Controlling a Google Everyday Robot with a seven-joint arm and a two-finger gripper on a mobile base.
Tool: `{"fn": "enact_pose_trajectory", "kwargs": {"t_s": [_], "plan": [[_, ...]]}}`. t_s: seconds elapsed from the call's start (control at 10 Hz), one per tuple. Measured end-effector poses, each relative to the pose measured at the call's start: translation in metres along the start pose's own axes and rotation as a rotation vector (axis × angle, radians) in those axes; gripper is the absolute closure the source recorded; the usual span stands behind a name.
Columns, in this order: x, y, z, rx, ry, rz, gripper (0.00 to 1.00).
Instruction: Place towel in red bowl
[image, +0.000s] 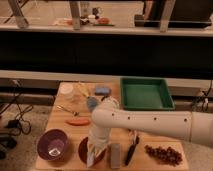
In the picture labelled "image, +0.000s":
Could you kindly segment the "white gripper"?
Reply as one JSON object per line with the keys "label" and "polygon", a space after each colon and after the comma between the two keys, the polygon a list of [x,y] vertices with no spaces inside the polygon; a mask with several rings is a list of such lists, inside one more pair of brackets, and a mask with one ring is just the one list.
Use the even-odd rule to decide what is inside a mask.
{"label": "white gripper", "polygon": [[88,134],[87,147],[90,152],[100,155],[108,145],[110,129],[93,125]]}

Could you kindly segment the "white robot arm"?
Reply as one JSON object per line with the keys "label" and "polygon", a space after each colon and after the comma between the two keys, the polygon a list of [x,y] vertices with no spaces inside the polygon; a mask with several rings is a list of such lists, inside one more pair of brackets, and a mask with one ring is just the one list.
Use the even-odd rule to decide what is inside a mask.
{"label": "white robot arm", "polygon": [[114,98],[104,99],[91,114],[88,133],[90,151],[100,154],[112,128],[142,131],[153,135],[213,147],[213,114],[191,111],[127,111]]}

